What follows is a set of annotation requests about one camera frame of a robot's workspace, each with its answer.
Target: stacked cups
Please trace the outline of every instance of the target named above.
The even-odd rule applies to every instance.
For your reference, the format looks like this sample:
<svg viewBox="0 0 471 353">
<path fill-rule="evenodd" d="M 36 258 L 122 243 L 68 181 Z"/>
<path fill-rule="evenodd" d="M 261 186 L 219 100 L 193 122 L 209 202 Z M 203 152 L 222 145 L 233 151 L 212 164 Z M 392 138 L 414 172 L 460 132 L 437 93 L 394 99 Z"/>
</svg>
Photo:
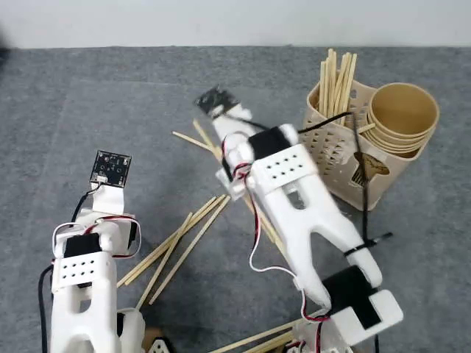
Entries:
<svg viewBox="0 0 471 353">
<path fill-rule="evenodd" d="M 435 99 L 416 85 L 391 83 L 378 88 L 369 101 L 368 124 L 363 135 L 388 153 L 413 157 L 427 143 L 439 120 Z"/>
</svg>

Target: gray felt mat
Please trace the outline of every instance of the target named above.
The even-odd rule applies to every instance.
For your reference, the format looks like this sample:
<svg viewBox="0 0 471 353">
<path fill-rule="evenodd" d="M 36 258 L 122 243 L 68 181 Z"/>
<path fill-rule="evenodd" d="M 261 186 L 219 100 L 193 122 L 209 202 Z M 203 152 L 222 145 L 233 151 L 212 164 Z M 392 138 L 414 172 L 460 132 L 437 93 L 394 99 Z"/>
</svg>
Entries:
<svg viewBox="0 0 471 353">
<path fill-rule="evenodd" d="M 384 287 L 405 313 L 401 325 L 381 335 L 381 351 L 465 352 L 471 344 L 471 51 L 355 51 L 359 81 L 417 83 L 442 111 L 425 153 L 370 213 L 370 234 L 396 235 L 372 252 Z M 224 192 L 213 178 L 214 158 L 171 136 L 177 130 L 196 137 L 191 120 L 204 118 L 193 98 L 222 82 L 257 121 L 300 125 L 324 56 L 324 49 L 291 47 L 13 51 L 0 75 L 1 351 L 39 351 L 38 274 L 52 256 L 52 229 L 70 218 L 88 188 L 97 149 L 133 156 L 125 199 L 143 225 L 143 257 L 188 212 Z M 359 225 L 359 213 L 339 205 Z M 176 255 L 195 234 L 184 237 Z M 146 322 L 162 327 L 178 352 L 206 352 L 299 316 L 289 278 L 249 270 L 251 238 L 251 214 L 231 203 L 156 304 L 143 309 Z M 313 248 L 322 276 L 345 265 L 322 239 Z M 137 261 L 121 261 L 119 274 Z M 264 241 L 258 262 L 282 259 Z M 120 307 L 137 302 L 150 275 L 119 289 Z"/>
</svg>

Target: cup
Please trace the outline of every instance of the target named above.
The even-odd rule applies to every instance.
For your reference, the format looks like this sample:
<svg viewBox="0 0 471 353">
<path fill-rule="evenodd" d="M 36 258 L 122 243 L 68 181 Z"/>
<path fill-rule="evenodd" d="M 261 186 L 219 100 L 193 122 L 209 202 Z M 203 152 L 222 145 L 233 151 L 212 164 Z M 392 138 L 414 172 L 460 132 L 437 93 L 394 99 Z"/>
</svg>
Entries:
<svg viewBox="0 0 471 353">
<path fill-rule="evenodd" d="M 378 88 L 369 101 L 368 111 L 376 129 L 403 140 L 425 140 L 439 120 L 435 99 L 426 90 L 402 82 Z"/>
</svg>

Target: white robotic arm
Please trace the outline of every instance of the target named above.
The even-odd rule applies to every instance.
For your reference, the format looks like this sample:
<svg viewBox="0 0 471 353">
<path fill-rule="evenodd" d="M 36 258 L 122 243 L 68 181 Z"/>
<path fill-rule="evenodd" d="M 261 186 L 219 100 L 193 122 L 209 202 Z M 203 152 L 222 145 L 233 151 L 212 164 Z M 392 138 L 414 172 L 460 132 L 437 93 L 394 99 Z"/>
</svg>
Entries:
<svg viewBox="0 0 471 353">
<path fill-rule="evenodd" d="M 51 353 L 144 353 L 145 324 L 135 308 L 116 306 L 116 257 L 131 257 L 141 229 L 124 213 L 123 187 L 131 158 L 99 151 L 91 176 L 92 209 L 53 235 Z M 159 349 L 167 352 L 159 340 Z"/>
<path fill-rule="evenodd" d="M 202 95 L 196 104 L 213 119 L 213 126 L 224 141 L 224 167 L 216 176 L 234 199 L 246 192 L 245 186 L 256 195 L 285 245 L 297 287 L 318 305 L 333 311 L 330 317 L 344 341 L 355 345 L 401 321 L 403 313 L 393 295 L 377 289 L 382 282 L 377 263 L 355 226 L 336 206 L 309 153 L 299 143 L 296 129 L 285 124 L 255 134 L 247 123 L 251 119 L 249 110 L 219 87 Z M 245 182 L 232 178 L 234 168 L 242 163 L 251 165 Z M 291 194 L 301 200 L 301 207 L 291 201 Z M 312 232 L 348 253 L 347 261 L 352 267 L 326 280 L 330 290 L 312 263 Z M 360 277 L 355 275 L 357 268 L 361 270 Z M 353 288 L 339 296 L 338 288 L 345 289 L 345 282 L 354 278 L 357 282 L 351 283 Z M 363 305 L 361 296 L 366 296 L 369 306 L 374 307 L 371 313 L 365 310 L 368 318 L 356 312 L 357 299 L 350 305 L 341 298 L 354 291 L 355 286 L 366 288 L 358 295 L 358 302 Z"/>
</svg>

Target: wire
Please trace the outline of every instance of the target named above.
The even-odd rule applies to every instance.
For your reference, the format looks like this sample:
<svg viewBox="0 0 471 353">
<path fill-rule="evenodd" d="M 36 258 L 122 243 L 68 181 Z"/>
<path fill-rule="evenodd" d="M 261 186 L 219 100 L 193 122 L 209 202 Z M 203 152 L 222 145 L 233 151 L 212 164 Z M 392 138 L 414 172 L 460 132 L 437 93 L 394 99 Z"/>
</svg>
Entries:
<svg viewBox="0 0 471 353">
<path fill-rule="evenodd" d="M 323 322 L 319 322 L 316 332 L 316 353 L 321 353 L 321 329 Z"/>
<path fill-rule="evenodd" d="M 77 204 L 77 206 L 75 207 L 75 211 L 74 211 L 74 214 L 72 215 L 72 219 L 71 219 L 71 222 L 75 222 L 76 219 L 77 219 L 77 216 L 79 215 L 79 212 L 80 212 L 80 209 L 82 208 L 82 205 L 83 203 L 85 202 L 85 200 L 90 196 L 90 195 L 93 195 L 95 192 L 98 191 L 98 189 L 100 189 L 100 187 L 102 186 L 103 184 L 98 184 L 98 186 L 96 188 L 94 188 L 93 190 L 90 190 L 88 192 L 86 192 L 84 195 L 82 195 L 82 197 L 80 198 L 79 200 L 79 203 Z"/>
<path fill-rule="evenodd" d="M 287 274 L 290 274 L 294 279 L 296 279 L 296 275 L 292 271 L 288 270 L 287 268 L 284 268 L 284 267 L 281 267 L 281 266 L 269 266 L 269 267 L 265 267 L 265 268 L 257 268 L 252 263 L 253 257 L 255 255 L 255 252 L 257 251 L 258 244 L 260 242 L 261 220 L 260 220 L 260 216 L 258 215 L 258 212 L 257 212 L 257 207 L 255 206 L 253 195 L 249 191 L 249 188 L 247 187 L 247 177 L 248 177 L 248 175 L 249 175 L 249 172 L 247 172 L 244 175 L 244 182 L 245 182 L 247 192 L 249 194 L 250 203 L 252 204 L 252 209 L 254 211 L 253 213 L 254 213 L 254 218 L 255 218 L 255 241 L 254 241 L 254 245 L 252 247 L 252 252 L 250 253 L 250 257 L 249 257 L 249 266 L 253 271 L 259 272 L 259 273 L 267 272 L 267 271 L 271 271 L 271 270 L 283 271 L 283 272 L 286 272 Z M 306 321 L 323 322 L 323 321 L 327 321 L 327 320 L 330 319 L 330 316 L 328 314 L 319 315 L 319 316 L 315 316 L 315 317 L 307 315 L 306 314 L 306 295 L 305 295 L 304 289 L 301 290 L 301 296 L 302 296 L 302 304 L 301 304 L 300 312 L 301 312 L 301 316 Z"/>
<path fill-rule="evenodd" d="M 363 179 L 363 210 L 362 210 L 362 222 L 361 222 L 361 236 L 363 238 L 363 242 L 367 243 L 368 242 L 368 184 L 369 180 L 366 176 L 366 168 L 365 168 L 365 160 L 363 158 L 363 152 L 361 151 L 361 146 L 360 146 L 360 138 L 358 136 L 358 128 L 357 128 L 357 122 L 356 119 L 353 119 L 353 132 L 355 135 L 355 145 L 356 145 L 356 151 L 360 155 L 360 158 L 358 159 L 358 164 L 360 166 L 360 172 L 361 172 L 361 178 Z"/>
<path fill-rule="evenodd" d="M 57 244 L 57 232 L 59 232 L 61 228 L 66 227 L 66 226 L 70 226 L 70 227 L 78 226 L 78 227 L 81 227 L 82 230 L 85 230 L 85 226 L 77 222 L 66 222 L 66 223 L 59 224 L 57 227 L 55 227 L 54 231 L 52 232 L 52 254 L 54 254 L 54 256 L 56 255 L 55 249 L 56 249 L 56 244 Z"/>
<path fill-rule="evenodd" d="M 380 353 L 380 336 L 375 335 L 375 353 Z"/>
<path fill-rule="evenodd" d="M 221 151 L 222 151 L 222 156 L 225 158 L 226 157 L 226 139 L 228 139 L 232 135 L 242 135 L 244 136 L 247 140 L 249 139 L 249 134 L 247 134 L 244 131 L 234 131 L 231 132 L 229 135 L 226 135 L 221 142 Z"/>
<path fill-rule="evenodd" d="M 311 127 L 307 127 L 305 129 L 302 129 L 302 130 L 298 130 L 297 133 L 298 134 L 304 134 L 305 132 L 309 132 L 311 130 L 319 129 L 319 128 L 323 127 L 324 125 L 327 125 L 327 124 L 331 123 L 332 121 L 335 121 L 337 119 L 343 118 L 344 116 L 352 115 L 352 114 L 353 114 L 352 112 L 343 112 L 343 113 L 337 114 L 337 115 L 333 116 L 332 118 L 324 120 L 321 123 L 318 123 L 318 124 L 313 125 Z"/>
<path fill-rule="evenodd" d="M 47 266 L 41 275 L 39 276 L 38 281 L 38 302 L 39 302 L 39 316 L 40 316 L 40 325 L 41 325 L 41 347 L 43 353 L 48 353 L 47 350 L 47 323 L 46 323 L 46 312 L 44 310 L 44 297 L 43 297 L 43 286 L 44 286 L 44 277 L 52 271 L 53 265 Z"/>
<path fill-rule="evenodd" d="M 231 115 L 231 114 L 227 114 L 225 113 L 223 116 L 225 116 L 226 118 L 229 118 L 229 119 L 232 119 L 232 120 L 235 120 L 235 121 L 240 121 L 241 123 L 245 123 L 245 124 L 248 124 L 248 125 L 252 125 L 254 127 L 257 127 L 261 130 L 270 130 L 270 128 L 267 126 L 267 125 L 263 125 L 263 124 L 260 124 L 260 123 L 257 123 L 255 121 L 251 121 L 251 120 L 245 120 L 243 118 L 238 118 L 234 115 Z"/>
<path fill-rule="evenodd" d="M 391 232 L 386 233 L 382 237 L 372 239 L 370 240 L 368 238 L 368 185 L 369 185 L 369 180 L 366 176 L 366 168 L 365 168 L 365 161 L 363 159 L 363 152 L 361 151 L 361 146 L 360 146 L 360 138 L 358 136 L 358 129 L 357 129 L 357 122 L 356 119 L 353 119 L 353 132 L 355 134 L 355 144 L 356 144 L 356 150 L 360 154 L 360 158 L 358 160 L 358 164 L 360 167 L 360 172 L 361 172 L 361 177 L 363 179 L 363 210 L 362 210 L 362 222 L 361 222 L 361 228 L 362 228 L 362 238 L 363 242 L 365 244 L 369 244 L 368 246 L 374 246 L 375 244 L 378 243 L 378 241 L 381 241 L 383 239 L 389 238 L 392 236 Z M 378 335 L 375 335 L 375 353 L 380 353 L 380 338 Z"/>
<path fill-rule="evenodd" d="M 91 226 L 89 226 L 84 231 L 83 234 L 90 234 L 91 231 L 95 227 L 97 227 L 98 225 L 100 225 L 104 221 L 129 221 L 129 222 L 132 222 L 132 223 L 134 223 L 138 226 L 139 240 L 138 240 L 138 248 L 135 250 L 135 252 L 133 252 L 131 255 L 127 255 L 127 254 L 113 255 L 113 257 L 118 258 L 118 259 L 130 259 L 131 257 L 134 257 L 139 252 L 139 250 L 141 249 L 141 244 L 142 244 L 141 225 L 139 224 L 139 222 L 135 218 L 129 217 L 128 215 L 107 215 L 105 217 L 97 218 L 95 220 L 95 223 L 92 224 Z"/>
</svg>

